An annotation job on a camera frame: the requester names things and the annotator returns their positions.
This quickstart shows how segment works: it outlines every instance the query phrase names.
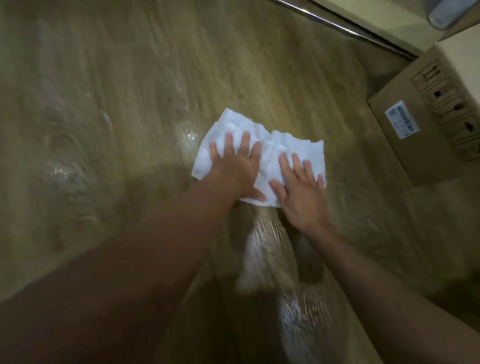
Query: person's right hand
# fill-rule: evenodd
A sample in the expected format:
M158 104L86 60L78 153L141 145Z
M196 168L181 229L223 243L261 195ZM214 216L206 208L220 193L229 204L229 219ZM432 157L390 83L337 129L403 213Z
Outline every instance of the person's right hand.
M319 174L318 182L315 182L310 161L305 160L302 166L298 154L294 153L292 157L293 169L285 155L279 158L288 191L282 182L271 180L269 184L289 222L305 236L311 237L319 228L332 227L324 194L324 179Z

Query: cardboard box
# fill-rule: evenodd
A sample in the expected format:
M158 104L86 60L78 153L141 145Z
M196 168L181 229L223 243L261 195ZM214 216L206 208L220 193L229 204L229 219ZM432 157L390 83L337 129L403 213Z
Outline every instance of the cardboard box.
M480 168L480 24L437 43L369 104L414 186Z

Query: laminate floor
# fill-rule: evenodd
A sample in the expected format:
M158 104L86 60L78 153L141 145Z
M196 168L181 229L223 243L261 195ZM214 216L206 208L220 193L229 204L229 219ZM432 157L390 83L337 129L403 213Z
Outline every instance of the laminate floor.
M402 59L267 0L5 1L0 29L2 299L188 188L228 107L325 140L340 230L480 328L479 176L412 189L365 102ZM238 204L166 337L117 362L379 363L282 221Z

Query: white label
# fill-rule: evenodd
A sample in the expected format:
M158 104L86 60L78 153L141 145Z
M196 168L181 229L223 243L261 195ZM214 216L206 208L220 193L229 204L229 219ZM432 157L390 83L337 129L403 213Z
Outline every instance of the white label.
M404 139L420 130L403 101L397 102L385 111L385 115L392 123L400 139Z

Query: white towel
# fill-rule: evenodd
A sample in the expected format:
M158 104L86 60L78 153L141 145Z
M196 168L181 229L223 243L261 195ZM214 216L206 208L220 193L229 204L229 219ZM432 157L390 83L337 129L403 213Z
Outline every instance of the white towel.
M310 140L297 139L289 133L281 133L277 130L269 133L263 125L254 123L245 116L230 109L225 109L220 119L213 124L212 128L202 140L193 166L192 176L201 180L212 168L209 146L211 142L216 143L218 153L223 156L225 135L232 133L233 146L235 152L237 152L244 132L250 133L250 149L257 141L260 140L262 143L260 171L254 186L263 192L266 201L260 202L252 198L244 198L242 201L256 206L280 207L274 192L268 185L268 181L277 180L284 183L278 162L281 153L287 155L290 166L293 166L292 153L297 153L300 161L303 162L308 159L312 163L315 178L317 178L319 173L325 176L323 141L312 143Z

